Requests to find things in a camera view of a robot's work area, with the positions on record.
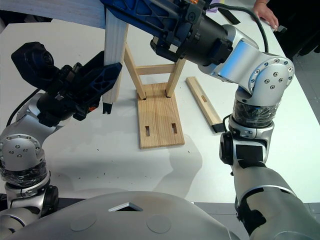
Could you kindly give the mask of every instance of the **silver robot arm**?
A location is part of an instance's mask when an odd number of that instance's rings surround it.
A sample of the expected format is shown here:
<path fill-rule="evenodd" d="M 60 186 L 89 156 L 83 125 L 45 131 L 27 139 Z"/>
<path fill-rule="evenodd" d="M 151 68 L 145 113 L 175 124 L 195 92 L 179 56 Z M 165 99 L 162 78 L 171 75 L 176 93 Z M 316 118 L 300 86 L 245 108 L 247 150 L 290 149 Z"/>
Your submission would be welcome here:
<path fill-rule="evenodd" d="M 13 233 L 58 209 L 58 188 L 50 185 L 42 145 L 71 116 L 85 119 L 122 68 L 120 63 L 104 66 L 102 51 L 84 66 L 58 69 L 39 42 L 25 43 L 11 58 L 24 80 L 45 93 L 35 94 L 0 135 L 0 173 L 8 207 L 0 212 L 1 233 Z"/>
<path fill-rule="evenodd" d="M 294 77 L 293 63 L 260 52 L 252 39 L 233 26 L 224 28 L 233 52 L 225 63 L 199 69 L 239 85 L 219 154 L 231 165 L 238 219 L 251 240 L 319 239 L 319 224 L 286 181 L 265 165 L 275 126 L 272 119 Z"/>
<path fill-rule="evenodd" d="M 39 217 L 45 215 L 43 204 L 50 182 L 42 145 L 66 123 L 61 121 L 51 127 L 39 123 L 37 102 L 42 95 L 38 93 L 32 97 L 19 111 L 16 121 L 0 136 L 0 170 L 6 181 L 7 205 L 9 208 L 38 208 Z"/>

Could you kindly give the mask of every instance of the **screw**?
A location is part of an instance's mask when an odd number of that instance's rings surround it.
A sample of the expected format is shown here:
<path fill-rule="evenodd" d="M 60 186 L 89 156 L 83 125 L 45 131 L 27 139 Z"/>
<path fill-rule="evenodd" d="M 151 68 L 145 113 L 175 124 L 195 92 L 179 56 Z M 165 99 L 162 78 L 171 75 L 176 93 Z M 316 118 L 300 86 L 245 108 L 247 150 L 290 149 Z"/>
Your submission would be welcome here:
<path fill-rule="evenodd" d="M 196 19 L 196 14 L 194 12 L 190 12 L 188 15 L 188 20 L 192 22 L 195 19 Z"/>

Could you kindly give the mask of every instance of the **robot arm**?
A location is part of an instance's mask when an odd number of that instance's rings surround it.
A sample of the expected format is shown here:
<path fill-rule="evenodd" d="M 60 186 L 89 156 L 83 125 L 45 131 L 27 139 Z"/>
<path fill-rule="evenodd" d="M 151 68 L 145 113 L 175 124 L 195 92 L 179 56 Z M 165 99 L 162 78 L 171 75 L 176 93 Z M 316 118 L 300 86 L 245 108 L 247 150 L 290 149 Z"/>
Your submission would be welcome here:
<path fill-rule="evenodd" d="M 84 66 L 58 69 L 39 42 L 24 44 L 11 58 L 24 80 L 45 93 L 34 95 L 0 135 L 0 171 L 8 208 L 32 207 L 39 218 L 56 211 L 58 204 L 58 189 L 49 185 L 44 141 L 71 116 L 85 119 L 113 87 L 122 65 L 104 66 L 102 51 Z"/>

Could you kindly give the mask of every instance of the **finger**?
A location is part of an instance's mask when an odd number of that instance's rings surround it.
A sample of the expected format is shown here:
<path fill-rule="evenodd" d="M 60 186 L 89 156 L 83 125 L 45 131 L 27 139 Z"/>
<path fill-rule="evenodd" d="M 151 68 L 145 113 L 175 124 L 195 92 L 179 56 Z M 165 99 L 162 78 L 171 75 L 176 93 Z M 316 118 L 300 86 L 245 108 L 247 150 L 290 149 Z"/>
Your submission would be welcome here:
<path fill-rule="evenodd" d="M 270 20 L 268 22 L 273 29 L 277 29 L 276 21 L 273 17 L 270 17 Z"/>
<path fill-rule="evenodd" d="M 278 29 L 279 28 L 278 18 L 276 16 L 274 16 L 274 18 L 275 18 L 276 29 Z"/>

